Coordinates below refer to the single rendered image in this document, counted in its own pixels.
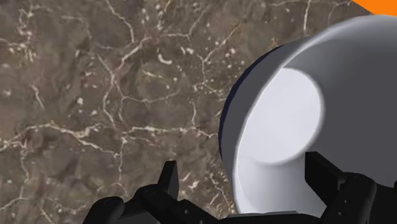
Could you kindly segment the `white bowl with dark outside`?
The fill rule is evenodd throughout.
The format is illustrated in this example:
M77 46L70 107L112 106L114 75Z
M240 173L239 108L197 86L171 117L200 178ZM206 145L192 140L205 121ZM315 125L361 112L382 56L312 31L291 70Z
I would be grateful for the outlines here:
M232 87L219 150L237 212L325 204L304 180L304 155L381 185L397 180L397 17L366 15L279 46Z

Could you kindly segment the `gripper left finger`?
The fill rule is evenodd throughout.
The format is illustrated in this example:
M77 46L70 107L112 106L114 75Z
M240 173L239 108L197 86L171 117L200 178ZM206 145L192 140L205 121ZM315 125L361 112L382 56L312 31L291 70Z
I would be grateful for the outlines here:
M156 184L140 187L127 202L105 197L95 202L82 224L219 224L189 200L178 200L177 162L166 161Z

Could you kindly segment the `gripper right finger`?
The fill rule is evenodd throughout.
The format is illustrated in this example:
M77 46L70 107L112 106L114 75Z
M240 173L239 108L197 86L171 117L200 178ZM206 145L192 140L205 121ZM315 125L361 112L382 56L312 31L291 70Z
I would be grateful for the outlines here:
M305 154L305 181L325 203L320 224L397 224L397 189L344 172L316 151Z

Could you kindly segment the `orange flat object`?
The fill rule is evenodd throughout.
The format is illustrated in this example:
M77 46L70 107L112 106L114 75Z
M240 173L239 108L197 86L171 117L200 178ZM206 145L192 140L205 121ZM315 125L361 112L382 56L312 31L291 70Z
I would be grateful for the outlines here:
M397 16L397 0L352 0L374 15Z

